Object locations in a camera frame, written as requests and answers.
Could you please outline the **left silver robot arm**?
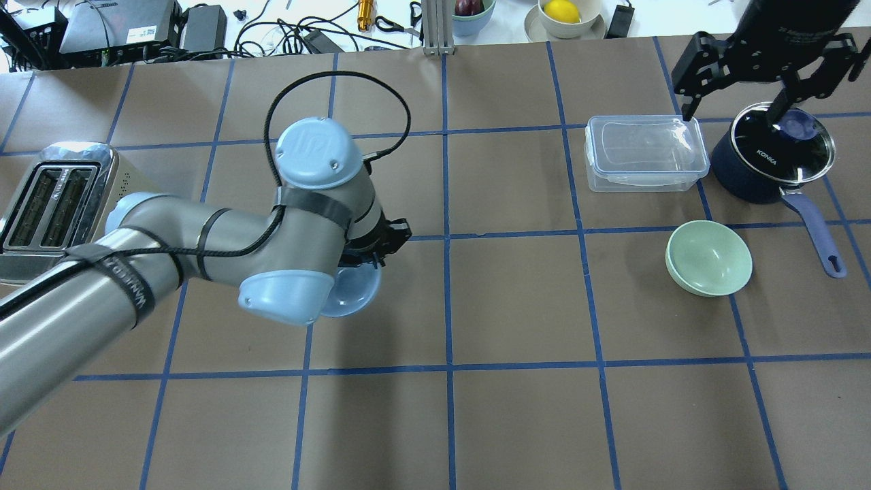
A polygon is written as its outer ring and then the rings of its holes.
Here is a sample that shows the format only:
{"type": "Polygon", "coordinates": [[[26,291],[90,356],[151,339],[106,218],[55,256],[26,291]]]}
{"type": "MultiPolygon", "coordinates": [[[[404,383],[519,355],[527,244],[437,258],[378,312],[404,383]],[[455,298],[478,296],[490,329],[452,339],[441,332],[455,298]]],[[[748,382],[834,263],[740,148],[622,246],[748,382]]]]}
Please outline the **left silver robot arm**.
{"type": "Polygon", "coordinates": [[[299,120],[267,151],[280,179],[270,214],[132,193],[102,238],[3,298],[3,436],[189,279],[236,287],[256,316],[311,325],[333,316],[346,270],[380,269],[412,236],[405,219],[386,218],[367,156],[340,123],[299,120]]]}

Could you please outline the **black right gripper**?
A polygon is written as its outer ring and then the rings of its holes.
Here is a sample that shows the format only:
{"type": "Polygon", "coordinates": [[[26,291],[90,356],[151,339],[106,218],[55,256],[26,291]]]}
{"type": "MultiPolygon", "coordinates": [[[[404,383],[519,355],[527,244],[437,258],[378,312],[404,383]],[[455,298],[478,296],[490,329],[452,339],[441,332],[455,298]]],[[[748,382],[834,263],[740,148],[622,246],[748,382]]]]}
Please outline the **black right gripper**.
{"type": "Polygon", "coordinates": [[[789,41],[785,32],[751,38],[691,36],[671,72],[673,91],[683,97],[681,115],[691,120],[701,99],[737,83],[782,83],[768,106],[773,127],[797,103],[830,97],[843,80],[856,81],[868,62],[868,45],[847,32],[825,31],[808,44],[789,41]]]}

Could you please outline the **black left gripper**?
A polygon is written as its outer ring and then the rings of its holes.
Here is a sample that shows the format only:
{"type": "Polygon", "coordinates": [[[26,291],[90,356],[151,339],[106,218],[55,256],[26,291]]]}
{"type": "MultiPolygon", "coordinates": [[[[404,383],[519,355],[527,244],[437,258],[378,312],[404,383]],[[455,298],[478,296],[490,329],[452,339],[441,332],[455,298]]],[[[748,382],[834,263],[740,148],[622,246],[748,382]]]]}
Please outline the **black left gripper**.
{"type": "Polygon", "coordinates": [[[364,264],[376,264],[384,267],[385,258],[395,254],[412,235],[407,219],[387,220],[381,214],[373,229],[346,242],[338,266],[360,267],[364,264]]]}

